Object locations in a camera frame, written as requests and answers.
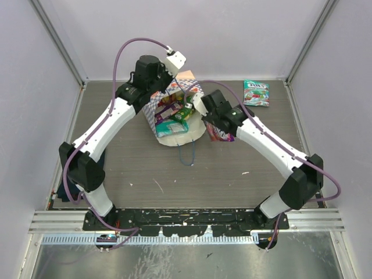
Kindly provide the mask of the blue checkered paper bag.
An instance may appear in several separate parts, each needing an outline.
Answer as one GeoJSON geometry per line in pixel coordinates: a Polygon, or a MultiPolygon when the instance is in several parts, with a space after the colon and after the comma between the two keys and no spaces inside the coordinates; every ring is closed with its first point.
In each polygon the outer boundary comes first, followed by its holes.
{"type": "Polygon", "coordinates": [[[142,109],[148,124],[153,131],[157,141],[170,147],[178,148],[178,156],[181,163],[185,166],[193,166],[195,161],[195,141],[200,139],[206,131],[206,127],[202,121],[202,116],[194,108],[194,113],[185,122],[188,124],[188,132],[183,134],[174,134],[166,137],[159,138],[156,135],[156,124],[154,115],[161,110],[162,106],[171,104],[173,102],[179,102],[184,107],[184,92],[189,89],[190,85],[196,82],[196,78],[192,71],[187,70],[178,73],[176,78],[166,88],[165,92],[156,92],[152,94],[148,104],[142,109]],[[192,146],[192,159],[189,163],[182,159],[181,146],[185,144],[191,144],[192,146]]]}

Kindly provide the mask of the purple snack packet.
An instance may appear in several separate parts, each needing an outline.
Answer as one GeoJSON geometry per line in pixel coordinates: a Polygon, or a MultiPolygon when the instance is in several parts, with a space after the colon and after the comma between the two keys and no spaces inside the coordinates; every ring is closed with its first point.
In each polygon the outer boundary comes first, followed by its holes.
{"type": "Polygon", "coordinates": [[[230,133],[225,133],[224,131],[218,129],[211,123],[204,121],[206,131],[209,134],[211,141],[220,141],[220,142],[234,142],[235,138],[230,133]]]}
{"type": "Polygon", "coordinates": [[[171,104],[162,106],[161,110],[155,113],[155,124],[158,125],[169,117],[177,113],[182,108],[182,105],[179,102],[173,102],[171,104]]]}

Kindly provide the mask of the teal mint candy packet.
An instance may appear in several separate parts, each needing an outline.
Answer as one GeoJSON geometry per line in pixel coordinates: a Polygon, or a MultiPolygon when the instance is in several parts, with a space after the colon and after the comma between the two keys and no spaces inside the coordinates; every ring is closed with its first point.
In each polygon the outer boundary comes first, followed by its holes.
{"type": "Polygon", "coordinates": [[[258,81],[244,80],[244,101],[247,106],[269,107],[269,85],[258,81]]]}

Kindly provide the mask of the dark navy cloth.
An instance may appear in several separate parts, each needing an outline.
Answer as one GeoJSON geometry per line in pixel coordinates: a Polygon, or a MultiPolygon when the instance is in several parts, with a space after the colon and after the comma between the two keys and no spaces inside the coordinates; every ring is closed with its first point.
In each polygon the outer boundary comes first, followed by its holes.
{"type": "MultiPolygon", "coordinates": [[[[106,157],[106,150],[104,150],[102,152],[101,157],[98,160],[98,165],[102,169],[104,168],[104,165],[105,165],[105,157],[106,157]]],[[[75,185],[75,183],[73,183],[71,181],[71,179],[69,179],[68,177],[66,177],[66,181],[67,181],[67,186],[68,186],[71,197],[74,200],[77,200],[78,194],[81,190],[78,189],[78,187],[75,185]]],[[[67,196],[66,189],[65,189],[65,184],[64,184],[63,180],[61,180],[56,194],[57,194],[57,197],[62,200],[62,202],[69,202],[70,201],[70,199],[67,196]]]]}

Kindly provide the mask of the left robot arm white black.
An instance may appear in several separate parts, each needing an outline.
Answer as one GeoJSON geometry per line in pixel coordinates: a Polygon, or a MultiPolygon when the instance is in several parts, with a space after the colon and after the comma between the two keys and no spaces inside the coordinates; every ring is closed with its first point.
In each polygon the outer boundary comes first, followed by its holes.
{"type": "Polygon", "coordinates": [[[59,147],[63,180],[77,186],[98,216],[106,217],[114,207],[103,185],[105,171],[98,164],[101,155],[120,129],[149,103],[153,94],[165,92],[185,61],[180,52],[163,60],[152,55],[141,56],[130,80],[113,88],[113,100],[95,123],[73,143],[63,142],[59,147]]]}

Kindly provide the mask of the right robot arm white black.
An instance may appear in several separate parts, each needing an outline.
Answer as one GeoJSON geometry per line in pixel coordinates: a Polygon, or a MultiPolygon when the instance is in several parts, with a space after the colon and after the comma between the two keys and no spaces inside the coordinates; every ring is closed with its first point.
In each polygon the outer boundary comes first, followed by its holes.
{"type": "Polygon", "coordinates": [[[293,148],[270,131],[244,105],[231,106],[220,90],[193,97],[202,120],[249,144],[285,178],[283,186],[254,209],[253,219],[263,226],[280,213],[301,209],[323,187],[323,160],[293,148]]]}

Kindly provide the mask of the purple snack packet in bag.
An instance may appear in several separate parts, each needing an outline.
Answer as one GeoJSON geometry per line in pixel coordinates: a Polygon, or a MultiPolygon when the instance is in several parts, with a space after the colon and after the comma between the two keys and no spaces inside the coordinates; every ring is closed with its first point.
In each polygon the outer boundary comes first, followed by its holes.
{"type": "Polygon", "coordinates": [[[162,106],[161,110],[155,113],[155,124],[158,125],[169,117],[177,113],[182,108],[182,105],[179,102],[173,102],[171,104],[162,106]]]}

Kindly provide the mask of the teal white snack packet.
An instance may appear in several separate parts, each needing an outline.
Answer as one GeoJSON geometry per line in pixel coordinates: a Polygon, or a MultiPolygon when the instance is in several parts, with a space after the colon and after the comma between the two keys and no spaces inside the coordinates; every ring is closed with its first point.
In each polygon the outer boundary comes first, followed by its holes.
{"type": "Polygon", "coordinates": [[[156,135],[159,138],[187,133],[189,128],[187,123],[179,123],[174,120],[166,120],[158,125],[156,125],[156,135]]]}

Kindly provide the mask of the green snack packet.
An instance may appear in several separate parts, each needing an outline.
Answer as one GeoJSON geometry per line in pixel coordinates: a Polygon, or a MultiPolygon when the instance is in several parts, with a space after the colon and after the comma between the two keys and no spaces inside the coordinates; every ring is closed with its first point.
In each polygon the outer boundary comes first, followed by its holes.
{"type": "Polygon", "coordinates": [[[177,111],[170,118],[179,123],[185,123],[193,113],[194,113],[194,109],[192,107],[189,108],[185,106],[181,108],[179,111],[177,111]]]}

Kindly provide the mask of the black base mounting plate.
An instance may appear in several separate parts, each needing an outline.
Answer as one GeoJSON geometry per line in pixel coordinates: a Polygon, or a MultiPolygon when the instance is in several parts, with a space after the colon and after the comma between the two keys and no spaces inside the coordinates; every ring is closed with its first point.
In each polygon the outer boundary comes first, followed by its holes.
{"type": "Polygon", "coordinates": [[[259,217],[253,209],[116,209],[104,220],[115,228],[139,228],[144,237],[202,236],[208,229],[213,237],[249,236],[254,230],[289,229],[286,216],[259,217]]]}

